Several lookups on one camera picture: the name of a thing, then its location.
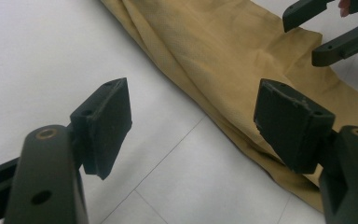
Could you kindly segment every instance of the fabric fold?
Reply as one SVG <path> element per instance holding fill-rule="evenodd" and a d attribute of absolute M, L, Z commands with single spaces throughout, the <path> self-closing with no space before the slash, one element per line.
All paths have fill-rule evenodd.
<path fill-rule="evenodd" d="M 156 66 L 282 187 L 322 211 L 314 175 L 296 175 L 253 123 L 261 78 L 286 83 L 358 125 L 358 92 L 310 64 L 320 34 L 285 33 L 282 20 L 249 0 L 103 0 Z"/>

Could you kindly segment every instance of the canvas fabric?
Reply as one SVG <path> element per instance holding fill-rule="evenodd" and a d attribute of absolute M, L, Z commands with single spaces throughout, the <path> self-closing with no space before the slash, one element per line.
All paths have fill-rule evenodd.
<path fill-rule="evenodd" d="M 280 186 L 323 210 L 317 187 L 322 168 L 314 175 L 292 173 L 253 122 L 260 79 L 268 78 L 336 114 L 336 131 L 358 125 L 358 92 L 330 67 L 311 65 L 310 53 L 321 44 L 321 34 L 301 28 L 286 34 L 282 19 L 249 0 L 102 1 L 156 66 L 246 156 Z"/>

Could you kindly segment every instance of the floor tile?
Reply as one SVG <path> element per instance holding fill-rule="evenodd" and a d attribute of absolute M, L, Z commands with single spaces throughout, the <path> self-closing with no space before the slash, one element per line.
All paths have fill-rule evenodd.
<path fill-rule="evenodd" d="M 83 174 L 90 223 L 105 220 L 205 114 L 101 2 L 0 2 L 0 163 L 20 155 L 27 133 L 67 125 L 99 86 L 121 77 L 132 128 L 110 176 Z"/>
<path fill-rule="evenodd" d="M 279 224 L 324 224 L 324 215 L 292 195 Z"/>
<path fill-rule="evenodd" d="M 290 194 L 205 118 L 137 191 L 168 223 L 278 223 Z"/>
<path fill-rule="evenodd" d="M 103 224 L 166 224 L 166 222 L 134 191 Z"/>

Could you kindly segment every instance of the hand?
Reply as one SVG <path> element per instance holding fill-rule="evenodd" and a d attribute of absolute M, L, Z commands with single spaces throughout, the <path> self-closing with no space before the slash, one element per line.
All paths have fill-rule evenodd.
<path fill-rule="evenodd" d="M 351 0 L 340 0 L 338 7 L 341 8 L 341 17 L 346 17 L 350 14 Z"/>

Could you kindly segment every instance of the beige cloth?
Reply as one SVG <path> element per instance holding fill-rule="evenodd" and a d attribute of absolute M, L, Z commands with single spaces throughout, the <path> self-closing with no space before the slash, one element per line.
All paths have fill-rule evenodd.
<path fill-rule="evenodd" d="M 358 125 L 358 92 L 329 68 L 310 64 L 321 35 L 297 28 L 249 0 L 103 0 L 157 67 L 193 98 L 249 158 L 282 187 L 322 210 L 319 173 L 293 174 L 253 122 L 260 78 L 284 82 Z"/>

